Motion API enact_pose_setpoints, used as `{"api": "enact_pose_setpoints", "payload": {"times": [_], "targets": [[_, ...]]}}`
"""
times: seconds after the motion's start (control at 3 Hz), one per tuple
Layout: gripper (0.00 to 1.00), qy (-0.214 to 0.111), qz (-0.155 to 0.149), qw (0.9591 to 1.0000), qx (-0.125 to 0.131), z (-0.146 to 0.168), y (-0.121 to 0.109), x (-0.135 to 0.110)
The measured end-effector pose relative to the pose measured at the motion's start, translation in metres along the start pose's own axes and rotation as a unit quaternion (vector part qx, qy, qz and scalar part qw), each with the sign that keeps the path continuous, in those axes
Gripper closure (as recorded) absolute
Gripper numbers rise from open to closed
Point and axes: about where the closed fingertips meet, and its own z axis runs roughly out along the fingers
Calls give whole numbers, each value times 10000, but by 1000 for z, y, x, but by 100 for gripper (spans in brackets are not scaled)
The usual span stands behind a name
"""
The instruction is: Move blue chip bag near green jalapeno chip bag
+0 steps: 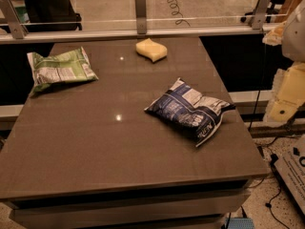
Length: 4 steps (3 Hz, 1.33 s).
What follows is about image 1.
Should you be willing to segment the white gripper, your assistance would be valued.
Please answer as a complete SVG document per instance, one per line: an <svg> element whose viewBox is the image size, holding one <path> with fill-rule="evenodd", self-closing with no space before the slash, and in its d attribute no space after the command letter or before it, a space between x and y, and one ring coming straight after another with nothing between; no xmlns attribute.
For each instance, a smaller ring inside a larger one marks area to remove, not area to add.
<svg viewBox="0 0 305 229"><path fill-rule="evenodd" d="M264 44L282 44L286 23L282 22L262 39ZM295 62L286 71L279 69L274 76L273 97L269 102L268 116L275 122L287 122L305 103L305 63Z"/></svg>

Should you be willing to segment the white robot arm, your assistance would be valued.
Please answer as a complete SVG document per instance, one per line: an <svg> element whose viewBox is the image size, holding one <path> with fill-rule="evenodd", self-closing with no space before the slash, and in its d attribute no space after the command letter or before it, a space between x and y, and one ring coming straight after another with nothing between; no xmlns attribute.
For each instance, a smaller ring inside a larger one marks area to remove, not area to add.
<svg viewBox="0 0 305 229"><path fill-rule="evenodd" d="M305 103L305 0L288 19L268 32L263 42L281 45L282 54L293 61L287 70L278 69L274 75L263 121L268 126L281 126L291 119Z"/></svg>

